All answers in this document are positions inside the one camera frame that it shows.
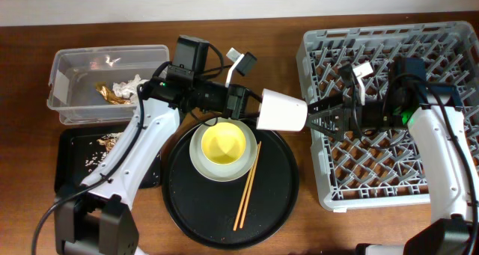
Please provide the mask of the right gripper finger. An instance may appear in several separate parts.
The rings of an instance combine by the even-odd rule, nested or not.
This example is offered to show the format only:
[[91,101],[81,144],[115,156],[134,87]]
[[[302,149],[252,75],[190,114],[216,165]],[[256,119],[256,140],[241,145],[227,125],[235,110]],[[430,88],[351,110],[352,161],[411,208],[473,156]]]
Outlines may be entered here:
[[337,93],[324,99],[308,105],[308,113],[312,114],[332,114],[335,111],[344,111],[344,96]]
[[350,111],[321,111],[308,115],[306,126],[336,141],[343,141],[345,133],[351,130],[350,118]]

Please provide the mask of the pink cup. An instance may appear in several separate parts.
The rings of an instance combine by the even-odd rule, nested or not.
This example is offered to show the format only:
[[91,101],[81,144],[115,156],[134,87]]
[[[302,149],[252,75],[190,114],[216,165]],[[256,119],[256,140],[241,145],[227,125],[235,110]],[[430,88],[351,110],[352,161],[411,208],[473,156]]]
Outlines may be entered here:
[[304,100],[264,89],[259,113],[256,129],[298,132],[305,126],[308,105]]

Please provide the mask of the yellow bowl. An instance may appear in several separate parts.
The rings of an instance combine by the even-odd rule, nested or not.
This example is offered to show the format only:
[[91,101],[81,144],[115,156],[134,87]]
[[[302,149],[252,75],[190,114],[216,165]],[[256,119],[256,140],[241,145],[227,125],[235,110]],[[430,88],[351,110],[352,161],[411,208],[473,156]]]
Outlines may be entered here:
[[217,165],[229,165],[242,157],[246,149],[244,132],[229,122],[217,123],[206,129],[201,137],[201,151]]

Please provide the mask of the large white tissue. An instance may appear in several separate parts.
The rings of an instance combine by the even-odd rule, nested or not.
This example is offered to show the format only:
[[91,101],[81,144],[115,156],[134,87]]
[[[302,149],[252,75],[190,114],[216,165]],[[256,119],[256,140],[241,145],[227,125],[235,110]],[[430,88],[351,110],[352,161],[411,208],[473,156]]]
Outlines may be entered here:
[[137,87],[144,84],[147,79],[141,79],[139,74],[136,74],[134,79],[128,82],[114,83],[112,87],[113,93],[122,99],[129,100],[130,102],[138,101]]

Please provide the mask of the food scraps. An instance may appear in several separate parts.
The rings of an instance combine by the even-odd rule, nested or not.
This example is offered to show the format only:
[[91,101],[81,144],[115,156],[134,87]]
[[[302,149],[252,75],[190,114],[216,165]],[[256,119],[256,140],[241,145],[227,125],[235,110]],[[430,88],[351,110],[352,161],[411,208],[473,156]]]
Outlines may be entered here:
[[85,169],[88,173],[91,173],[96,167],[102,164],[106,156],[116,145],[120,136],[122,136],[122,132],[108,133],[88,144],[85,158]]

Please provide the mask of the gold foil wrapper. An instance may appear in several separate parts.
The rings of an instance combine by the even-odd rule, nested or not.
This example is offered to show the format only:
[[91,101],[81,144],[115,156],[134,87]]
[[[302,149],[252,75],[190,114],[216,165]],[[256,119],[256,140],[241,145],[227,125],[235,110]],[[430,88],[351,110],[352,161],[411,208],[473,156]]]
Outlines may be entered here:
[[105,82],[97,82],[95,84],[95,89],[103,97],[103,99],[110,104],[128,105],[131,103],[128,99],[116,96],[115,93],[107,87]]

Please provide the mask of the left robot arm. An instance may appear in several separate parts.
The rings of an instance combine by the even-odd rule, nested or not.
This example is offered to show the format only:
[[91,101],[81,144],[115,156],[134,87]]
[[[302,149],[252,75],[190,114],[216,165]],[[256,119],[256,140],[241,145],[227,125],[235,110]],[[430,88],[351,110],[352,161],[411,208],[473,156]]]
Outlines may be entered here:
[[138,85],[135,113],[106,160],[79,186],[57,192],[35,228],[32,254],[50,216],[55,219],[58,254],[142,254],[132,205],[144,176],[185,114],[198,108],[238,120],[250,116],[245,111],[248,99],[263,100],[244,86],[213,80],[223,71],[245,75],[256,57],[231,49],[227,57],[232,65],[207,70],[207,53],[214,48],[198,37],[178,37],[173,60],[160,64]]

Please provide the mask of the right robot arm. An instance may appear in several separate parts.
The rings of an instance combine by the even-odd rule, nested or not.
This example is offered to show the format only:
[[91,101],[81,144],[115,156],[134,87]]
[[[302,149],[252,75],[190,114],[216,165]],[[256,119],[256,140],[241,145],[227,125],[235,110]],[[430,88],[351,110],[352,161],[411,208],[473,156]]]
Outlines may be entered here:
[[365,73],[348,64],[340,77],[352,91],[308,105],[305,125],[337,141],[352,131],[405,129],[415,142],[432,207],[431,224],[404,245],[358,244],[356,254],[477,254],[478,172],[455,85],[429,82],[420,58],[396,58],[380,100],[367,100]]

